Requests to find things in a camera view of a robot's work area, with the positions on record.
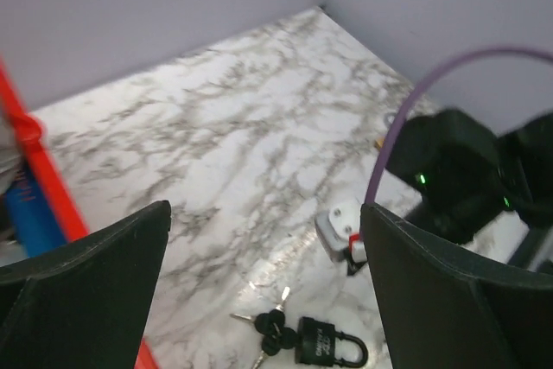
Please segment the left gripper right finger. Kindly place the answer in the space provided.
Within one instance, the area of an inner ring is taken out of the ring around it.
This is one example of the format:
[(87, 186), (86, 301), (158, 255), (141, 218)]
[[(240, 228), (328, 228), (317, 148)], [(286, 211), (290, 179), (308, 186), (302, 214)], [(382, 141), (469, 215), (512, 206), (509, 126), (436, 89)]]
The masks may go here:
[(552, 277), (436, 237), (378, 204), (360, 209), (395, 368), (550, 368)]

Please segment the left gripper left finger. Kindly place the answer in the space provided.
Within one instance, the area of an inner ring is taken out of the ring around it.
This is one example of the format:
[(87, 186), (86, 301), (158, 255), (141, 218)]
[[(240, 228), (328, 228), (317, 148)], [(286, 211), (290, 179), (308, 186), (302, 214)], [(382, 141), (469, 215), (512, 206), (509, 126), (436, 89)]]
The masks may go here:
[(1, 269), (3, 368), (132, 368), (171, 226), (159, 200)]

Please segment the black padlock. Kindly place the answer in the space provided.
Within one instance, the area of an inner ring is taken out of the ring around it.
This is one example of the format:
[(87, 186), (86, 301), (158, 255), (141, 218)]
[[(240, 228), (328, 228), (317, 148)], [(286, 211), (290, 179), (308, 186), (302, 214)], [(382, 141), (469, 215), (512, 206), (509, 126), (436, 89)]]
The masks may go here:
[[(298, 341), (295, 347), (295, 363), (314, 366), (339, 366), (362, 368), (369, 358), (367, 346), (359, 337), (337, 331), (335, 325), (303, 316), (297, 328)], [(359, 349), (355, 361), (335, 356), (336, 341), (346, 341)]]

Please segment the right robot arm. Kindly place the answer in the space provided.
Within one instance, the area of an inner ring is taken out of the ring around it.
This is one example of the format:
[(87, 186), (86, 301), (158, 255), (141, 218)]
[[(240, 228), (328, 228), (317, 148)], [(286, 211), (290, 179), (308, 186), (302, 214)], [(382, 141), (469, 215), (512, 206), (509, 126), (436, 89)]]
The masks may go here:
[(512, 266), (552, 272), (552, 116), (502, 136), (466, 113), (447, 109), (401, 128), (387, 171), (423, 197), (406, 219), (457, 245), (514, 212), (529, 231)]

